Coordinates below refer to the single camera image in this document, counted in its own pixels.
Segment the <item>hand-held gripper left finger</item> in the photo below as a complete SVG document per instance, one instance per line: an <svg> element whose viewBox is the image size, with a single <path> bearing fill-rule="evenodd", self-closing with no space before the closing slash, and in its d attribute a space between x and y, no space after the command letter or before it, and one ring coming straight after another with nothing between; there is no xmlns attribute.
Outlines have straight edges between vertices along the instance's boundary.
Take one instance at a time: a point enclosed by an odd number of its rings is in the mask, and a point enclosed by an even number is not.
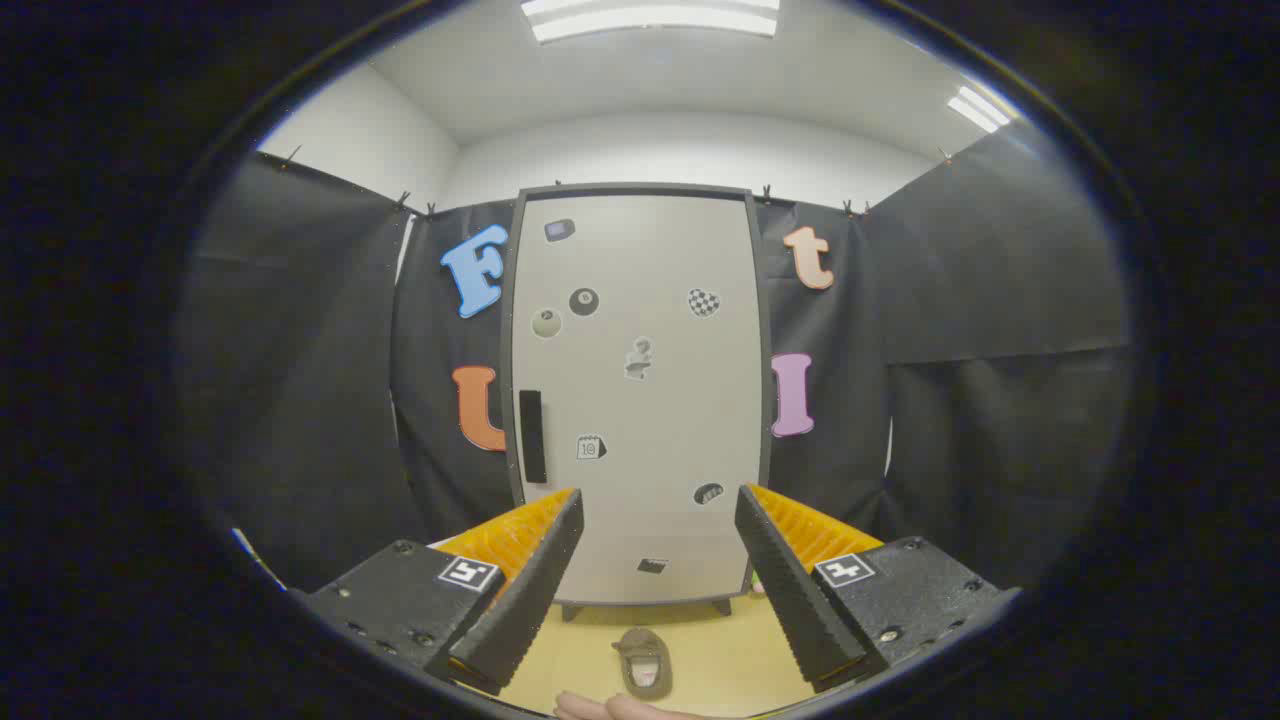
<svg viewBox="0 0 1280 720"><path fill-rule="evenodd" d="M582 530L581 492L559 489L435 547L397 539L294 596L402 673L498 694L536 639Z"/></svg>

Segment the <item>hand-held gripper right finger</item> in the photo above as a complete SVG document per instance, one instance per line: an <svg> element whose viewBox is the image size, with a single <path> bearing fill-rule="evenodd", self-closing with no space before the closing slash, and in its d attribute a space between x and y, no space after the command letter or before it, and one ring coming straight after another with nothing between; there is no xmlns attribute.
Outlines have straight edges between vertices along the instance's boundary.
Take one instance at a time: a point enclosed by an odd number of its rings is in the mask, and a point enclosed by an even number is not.
<svg viewBox="0 0 1280 720"><path fill-rule="evenodd" d="M762 486L741 487L735 525L817 692L923 659L1020 594L927 538L881 541Z"/></svg>

